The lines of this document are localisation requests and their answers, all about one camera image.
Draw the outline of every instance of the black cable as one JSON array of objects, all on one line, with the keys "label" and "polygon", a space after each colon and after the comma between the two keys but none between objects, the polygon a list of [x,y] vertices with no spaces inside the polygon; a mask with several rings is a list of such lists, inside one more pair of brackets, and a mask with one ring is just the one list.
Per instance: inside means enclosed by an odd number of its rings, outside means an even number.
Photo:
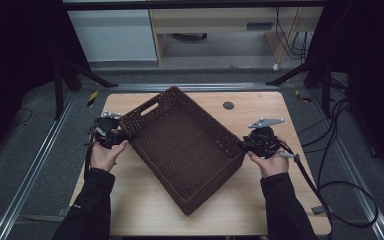
[{"label": "black cable", "polygon": [[86,180],[87,174],[89,173],[90,159],[92,157],[93,145],[95,145],[95,143],[96,143],[95,131],[96,131],[96,126],[91,127],[91,129],[90,129],[90,137],[89,137],[89,145],[88,145],[87,151],[86,151],[85,167],[84,167],[84,172],[83,172],[83,178],[85,180]]},{"label": "black cable", "polygon": [[318,189],[318,192],[319,192],[320,196],[321,196],[320,191],[321,191],[323,188],[325,188],[325,187],[327,187],[327,186],[330,186],[330,185],[335,185],[335,184],[351,185],[351,186],[353,186],[353,187],[359,189],[360,191],[362,191],[366,196],[369,197],[369,199],[373,202],[373,204],[374,204],[374,206],[375,206],[375,216],[373,217],[373,219],[372,219],[370,222],[365,223],[365,224],[355,224],[355,223],[352,223],[352,222],[349,222],[349,221],[344,220],[343,218],[339,217],[338,215],[336,215],[336,214],[334,214],[334,213],[332,213],[332,216],[334,216],[335,218],[337,218],[339,221],[341,221],[341,222],[343,222],[343,223],[345,223],[345,224],[347,224],[347,225],[353,226],[353,227],[357,227],[357,228],[371,227],[371,226],[373,226],[373,224],[377,221],[377,218],[378,218],[378,216],[379,216],[379,208],[378,208],[378,206],[377,206],[377,204],[376,204],[374,198],[373,198],[373,197],[372,197],[366,190],[364,190],[363,188],[361,188],[360,186],[358,186],[358,185],[356,185],[356,184],[353,184],[353,183],[350,183],[350,182],[346,182],[346,181],[331,181],[331,182],[325,183],[325,184],[323,184],[323,185],[320,185],[320,179],[321,179],[322,169],[323,169],[323,165],[324,165],[324,163],[325,163],[325,161],[326,161],[327,152],[328,152],[328,150],[329,150],[330,145],[333,143],[333,139],[336,138],[336,136],[337,136],[339,115],[340,115],[340,113],[341,113],[344,109],[347,109],[347,108],[348,108],[348,107],[341,108],[343,104],[344,104],[344,102],[342,102],[342,103],[340,104],[340,107],[337,108],[338,110],[336,110],[337,112],[332,111],[332,117],[333,117],[332,122],[333,122],[334,127],[333,127],[333,130],[332,130],[331,136],[330,136],[330,138],[329,138],[328,144],[327,144],[327,146],[326,146],[326,148],[325,148],[325,151],[324,151],[324,153],[323,153],[322,161],[321,161],[321,163],[320,163],[320,167],[319,167],[319,171],[318,171],[317,184],[316,184],[316,186],[317,186],[317,189]]},{"label": "black cable", "polygon": [[356,228],[367,228],[367,227],[371,227],[373,226],[373,224],[377,221],[378,217],[379,217],[379,207],[378,205],[376,204],[376,201],[374,200],[374,198],[366,191],[364,190],[362,187],[354,184],[354,183],[350,183],[350,182],[345,182],[345,181],[331,181],[331,182],[328,182],[328,183],[325,183],[323,185],[321,185],[319,187],[319,191],[321,191],[322,189],[326,188],[327,186],[330,186],[330,185],[338,185],[338,184],[342,184],[342,185],[351,185],[352,187],[355,187],[357,188],[358,190],[360,190],[362,193],[364,193],[364,195],[366,195],[368,198],[370,198],[370,200],[373,202],[374,204],[374,207],[375,207],[375,215],[373,216],[373,219],[370,220],[368,223],[364,223],[364,224],[355,224],[355,223],[352,223],[352,222],[349,222],[349,221],[346,221],[345,219],[339,217],[337,214],[335,213],[332,213],[332,215],[337,218],[339,221],[347,224],[347,225],[350,225],[352,227],[356,227]]},{"label": "black cable", "polygon": [[[282,31],[283,33],[283,36],[285,38],[285,41],[286,41],[286,45],[283,43],[283,41],[280,39],[279,37],[279,33],[278,33],[278,27],[280,27],[280,30]],[[288,52],[288,49],[289,51],[291,51],[289,45],[288,45],[288,42],[287,42],[287,38],[286,38],[286,35],[285,35],[285,32],[283,32],[283,28],[282,26],[280,25],[280,22],[279,22],[279,7],[276,8],[276,36],[277,36],[277,39],[279,40],[280,44],[282,44],[283,46],[283,49],[285,50],[286,54],[288,55],[289,58],[291,59],[300,59],[300,58],[297,58],[296,56],[295,57],[291,57],[291,55],[289,54]]]},{"label": "black cable", "polygon": [[[379,216],[379,207],[377,206],[374,198],[366,191],[364,190],[363,188],[361,188],[360,186],[354,184],[354,183],[351,183],[351,182],[346,182],[346,181],[331,181],[331,182],[328,182],[328,183],[325,183],[323,185],[320,185],[320,176],[321,176],[321,173],[322,173],[322,169],[323,169],[323,165],[324,165],[324,162],[326,161],[326,154],[328,152],[328,149],[330,148],[330,146],[332,145],[332,143],[334,142],[334,139],[336,139],[337,137],[337,133],[338,133],[338,119],[339,119],[339,115],[340,113],[344,110],[344,109],[347,109],[348,107],[342,107],[343,104],[345,104],[345,102],[347,101],[347,99],[343,99],[341,101],[339,101],[338,103],[335,104],[333,110],[332,110],[332,121],[331,121],[331,125],[329,127],[329,130],[328,132],[330,131],[330,129],[332,130],[332,133],[330,135],[330,138],[329,138],[329,141],[327,143],[327,146],[324,148],[324,153],[323,153],[323,157],[322,157],[322,162],[320,164],[320,168],[319,168],[319,171],[318,171],[318,179],[317,179],[317,184],[314,185],[313,182],[311,181],[310,177],[308,176],[307,172],[305,171],[305,168],[303,167],[301,161],[300,161],[300,158],[299,158],[299,155],[295,155],[295,163],[297,163],[298,165],[298,168],[300,169],[301,173],[303,174],[305,180],[307,181],[307,184],[310,186],[310,188],[313,190],[314,194],[317,196],[317,198],[319,199],[320,203],[322,204],[324,210],[325,210],[325,213],[328,217],[328,220],[330,222],[330,224],[332,225],[332,216],[335,217],[336,219],[338,219],[339,221],[347,224],[347,225],[350,225],[352,227],[356,227],[356,228],[367,228],[367,227],[371,227],[373,226],[373,224],[377,221],[378,219],[378,216]],[[312,126],[310,127],[307,127],[305,128],[304,130],[302,130],[301,132],[315,126],[316,124],[313,124]],[[287,145],[283,142],[280,142],[280,145],[286,150],[288,151],[289,153],[293,154],[292,151],[290,150],[289,147],[287,147]],[[329,208],[321,194],[321,190],[328,187],[328,186],[331,186],[331,185],[337,185],[337,184],[342,184],[342,185],[350,185],[350,186],[353,186],[355,188],[357,188],[358,190],[360,190],[362,193],[364,193],[372,202],[373,202],[373,205],[374,205],[374,208],[375,208],[375,214],[373,216],[373,219],[370,220],[368,223],[364,223],[364,224],[355,224],[355,223],[352,223],[352,222],[349,222],[349,221],[346,221],[345,219],[341,218],[340,216],[338,216],[337,214],[335,213],[331,213],[329,211]],[[328,239],[331,239],[332,238],[332,232],[330,232],[328,234]]]},{"label": "black cable", "polygon": [[[332,108],[332,114],[331,114],[331,116],[333,116],[334,111],[336,111],[337,107],[338,107],[339,105],[341,105],[341,104],[342,104],[343,102],[345,102],[345,101],[347,101],[347,100],[346,100],[346,99],[342,99],[342,100],[338,101],[338,102],[335,104],[335,106]],[[316,139],[314,139],[314,140],[312,140],[312,141],[310,141],[310,142],[308,142],[308,143],[302,144],[301,146],[302,146],[302,147],[307,147],[307,146],[309,146],[309,145],[311,145],[311,144],[314,144],[314,143],[316,143],[316,142],[322,140],[324,137],[327,136],[327,134],[330,132],[330,130],[332,130],[332,128],[333,128],[333,123],[334,123],[333,121],[330,122],[330,125],[329,125],[328,130],[327,130],[322,136],[320,136],[320,137],[318,137],[318,138],[316,138]]]},{"label": "black cable", "polygon": [[[279,144],[288,153],[290,153],[292,155],[295,155],[286,143],[280,141]],[[317,187],[311,181],[310,176],[308,176],[308,173],[305,170],[304,166],[302,165],[301,159],[300,159],[298,154],[295,155],[294,162],[298,165],[298,168],[301,171],[301,174],[303,175],[303,177],[304,177],[305,181],[307,182],[308,186],[310,186],[311,190],[313,191],[313,193],[316,195],[317,199],[319,199],[320,203],[322,204],[322,207],[325,210],[327,219],[328,219],[330,225],[332,226],[332,215],[331,215],[331,213],[329,211],[329,208],[328,208],[325,200],[323,199],[322,195],[320,194],[319,190],[317,189]],[[329,240],[332,239],[332,231],[328,234],[328,239]]]},{"label": "black cable", "polygon": [[307,130],[309,130],[309,129],[315,127],[315,126],[317,126],[317,124],[319,124],[319,123],[321,123],[321,122],[323,122],[323,121],[325,121],[325,120],[327,120],[327,119],[329,119],[329,118],[323,118],[322,120],[320,120],[320,121],[318,121],[318,122],[312,124],[311,126],[304,128],[303,130],[297,132],[297,135],[300,135],[301,133],[303,133],[303,132],[305,132],[305,131],[307,131]]},{"label": "black cable", "polygon": [[26,120],[23,120],[23,121],[21,121],[21,122],[18,122],[18,123],[11,123],[11,124],[9,125],[9,127],[12,127],[12,126],[18,126],[18,125],[24,124],[24,123],[26,123],[27,121],[29,121],[30,118],[33,117],[33,111],[32,111],[31,109],[28,109],[28,108],[20,108],[18,111],[21,111],[21,110],[30,112],[30,116],[28,116]]},{"label": "black cable", "polygon": [[333,137],[335,136],[335,134],[336,134],[336,130],[337,130],[337,126],[338,126],[338,118],[339,118],[339,113],[340,113],[340,111],[338,111],[338,113],[335,113],[334,111],[332,111],[332,124],[333,124],[333,130],[332,130],[332,133],[331,133],[331,136],[330,136],[330,138],[329,138],[329,140],[328,140],[328,143],[327,143],[327,146],[326,146],[326,149],[325,149],[325,151],[323,152],[323,156],[322,156],[322,161],[321,161],[321,163],[320,163],[320,167],[319,167],[319,171],[318,171],[318,176],[317,176],[317,187],[319,187],[320,186],[320,178],[321,178],[321,172],[322,172],[322,169],[323,169],[323,165],[324,165],[324,163],[325,163],[325,161],[326,161],[326,156],[327,156],[327,152],[328,152],[328,150],[329,150],[329,143],[332,141],[332,139],[333,139]]}]

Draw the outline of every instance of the wooden table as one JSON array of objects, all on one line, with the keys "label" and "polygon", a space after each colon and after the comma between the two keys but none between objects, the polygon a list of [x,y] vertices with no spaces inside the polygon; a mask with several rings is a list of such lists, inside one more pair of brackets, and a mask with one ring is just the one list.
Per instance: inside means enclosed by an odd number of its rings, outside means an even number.
[{"label": "wooden table", "polygon": [[[208,113],[242,139],[250,133],[248,124],[259,118],[283,118],[285,123],[273,125],[276,135],[287,140],[291,149],[301,155],[310,174],[295,128],[283,97],[278,92],[202,92],[187,93]],[[127,113],[156,93],[112,94],[104,110]],[[234,109],[223,103],[231,101]],[[260,187],[261,173],[245,156],[242,167],[200,208],[185,216],[160,184],[153,172],[128,147],[111,171],[116,176],[111,193],[113,236],[239,236],[267,235],[266,212]],[[318,235],[330,232],[325,215],[315,216],[311,207],[320,202],[305,182],[297,165],[290,162],[290,175],[297,198],[307,212]],[[83,186],[80,173],[71,204]]]}]

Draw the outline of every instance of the brown wicker basket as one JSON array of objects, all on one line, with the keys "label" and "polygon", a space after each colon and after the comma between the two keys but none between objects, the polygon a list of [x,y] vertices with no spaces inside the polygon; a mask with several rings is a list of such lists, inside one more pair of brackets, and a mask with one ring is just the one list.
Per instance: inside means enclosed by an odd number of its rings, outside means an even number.
[{"label": "brown wicker basket", "polygon": [[177,87],[125,114],[120,126],[137,132],[130,144],[186,215],[241,167],[245,155],[240,139]]}]

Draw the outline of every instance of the person's left hand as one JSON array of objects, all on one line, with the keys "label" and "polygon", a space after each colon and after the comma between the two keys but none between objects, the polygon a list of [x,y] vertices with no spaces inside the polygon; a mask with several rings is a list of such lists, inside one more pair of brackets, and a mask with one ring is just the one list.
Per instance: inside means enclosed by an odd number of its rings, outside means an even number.
[{"label": "person's left hand", "polygon": [[116,165],[118,155],[126,149],[128,141],[123,141],[120,145],[114,145],[112,149],[106,149],[99,142],[95,142],[90,158],[90,167],[99,168],[104,171],[111,171]]}]

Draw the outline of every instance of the gray carpet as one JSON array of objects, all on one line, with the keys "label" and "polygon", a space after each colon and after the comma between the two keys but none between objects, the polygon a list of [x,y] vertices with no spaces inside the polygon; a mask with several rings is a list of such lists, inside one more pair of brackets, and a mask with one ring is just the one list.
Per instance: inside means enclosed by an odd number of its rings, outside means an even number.
[{"label": "gray carpet", "polygon": [[[204,83],[204,82],[261,82],[277,78],[281,73],[262,70],[240,71],[228,69],[222,71],[128,71],[100,72],[102,77],[117,83]],[[303,97],[312,95],[302,85],[303,75],[285,83],[279,92],[283,94],[296,130],[300,130],[322,119],[316,104],[306,103],[294,95],[298,88]],[[83,78],[83,87],[76,93],[73,107],[68,113],[40,175],[30,192],[22,209],[23,215],[54,215],[58,208],[65,207],[71,198],[81,166],[84,161],[87,142],[87,131],[93,119],[103,110],[106,97],[114,91],[104,89],[94,82]],[[99,95],[92,107],[87,107],[90,94],[99,90]],[[55,114],[53,84],[46,84],[31,90],[24,99],[22,108],[33,112],[32,117],[21,125],[8,128],[8,132],[0,142],[0,216],[9,206],[18,186],[28,171],[42,141],[53,124]],[[343,98],[341,93],[332,91],[335,102]],[[14,123],[22,122],[29,116],[28,111],[20,110]],[[338,125],[339,136],[361,171],[373,197],[384,214],[384,159],[373,158],[365,134],[359,127],[356,117],[344,111]],[[309,142],[326,131],[323,123],[299,135],[301,143]],[[309,146],[304,150],[315,150],[325,147],[324,141]],[[312,174],[318,174],[322,152],[306,154]],[[322,171],[322,182],[331,180],[348,180],[344,166],[338,160],[334,148],[329,150]],[[356,197],[355,191],[349,187],[335,186],[323,191],[327,203],[336,209],[342,218],[354,223],[365,223],[367,217]],[[372,228],[357,229],[349,227],[333,219],[333,239],[378,239]],[[8,239],[50,239],[58,225],[56,223],[17,222]]]}]

